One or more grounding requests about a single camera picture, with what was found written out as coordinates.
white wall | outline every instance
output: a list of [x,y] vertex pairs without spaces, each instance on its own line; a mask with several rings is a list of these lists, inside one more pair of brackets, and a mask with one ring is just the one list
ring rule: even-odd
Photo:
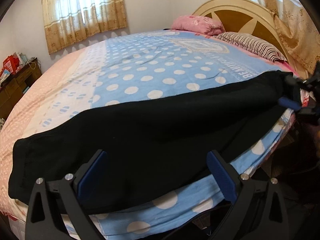
[[2,62],[15,52],[12,36],[12,9],[9,8],[4,18],[0,22],[0,66]]
[[128,28],[98,33],[49,55],[44,35],[41,0],[15,0],[0,23],[0,62],[14,51],[37,57],[42,71],[68,53],[108,38],[170,28],[175,18],[192,14],[208,0],[124,0]]

wooden cabinet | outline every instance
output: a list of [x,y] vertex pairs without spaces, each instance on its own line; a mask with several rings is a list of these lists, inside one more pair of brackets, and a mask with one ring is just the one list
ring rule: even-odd
[[38,60],[35,58],[1,84],[0,118],[8,118],[13,107],[23,97],[24,90],[31,87],[41,75]]

yellow curtain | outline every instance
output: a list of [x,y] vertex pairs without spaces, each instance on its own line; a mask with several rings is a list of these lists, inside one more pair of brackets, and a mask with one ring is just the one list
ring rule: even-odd
[[49,54],[99,32],[127,27],[123,0],[42,0]]
[[320,60],[320,35],[299,0],[251,0],[269,9],[288,53],[309,73]]

silver bolt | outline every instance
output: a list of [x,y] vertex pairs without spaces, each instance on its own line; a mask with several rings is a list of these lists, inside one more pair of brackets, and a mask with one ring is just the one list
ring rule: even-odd
[[242,180],[248,180],[250,177],[249,177],[248,174],[242,173],[242,174],[240,175],[240,178],[241,178]]
[[39,178],[39,179],[36,180],[36,184],[40,185],[42,182],[43,182],[43,178]]
[[272,184],[277,184],[278,183],[278,180],[276,178],[271,178],[270,181],[271,181]]
[[66,180],[72,180],[73,179],[73,174],[72,173],[68,173],[66,176],[64,176],[64,178]]

bed sheet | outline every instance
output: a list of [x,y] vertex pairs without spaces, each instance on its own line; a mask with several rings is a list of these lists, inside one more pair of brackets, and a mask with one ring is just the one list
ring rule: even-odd
[[[50,130],[87,109],[214,88],[270,70],[289,71],[212,37],[177,31],[118,37],[67,55],[29,89],[1,131],[0,210],[25,221],[27,207],[7,193],[17,139]],[[284,135],[291,118],[287,110],[273,129],[232,162],[236,170],[253,171]],[[108,239],[138,239],[176,228],[222,199],[208,176],[150,203],[92,219]],[[65,223],[74,234],[67,218]]]

